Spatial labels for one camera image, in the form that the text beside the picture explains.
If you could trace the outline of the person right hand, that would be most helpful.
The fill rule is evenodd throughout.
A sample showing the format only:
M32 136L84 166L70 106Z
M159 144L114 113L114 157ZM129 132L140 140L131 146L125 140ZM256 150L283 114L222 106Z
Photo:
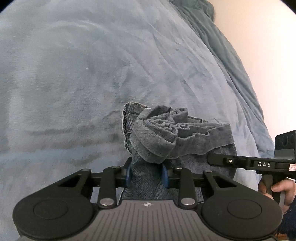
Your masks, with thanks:
M275 185L273 185L271 187L271 190L275 193L279 193L279 192L285 193L285 199L281 209L282 209L282 212L286 214L295 199L295 181L289 180L289 179L282 180L276 183ZM267 187L263 182L263 179L261 179L258 184L258 192L269 197L270 199L273 199L272 195L267 193Z

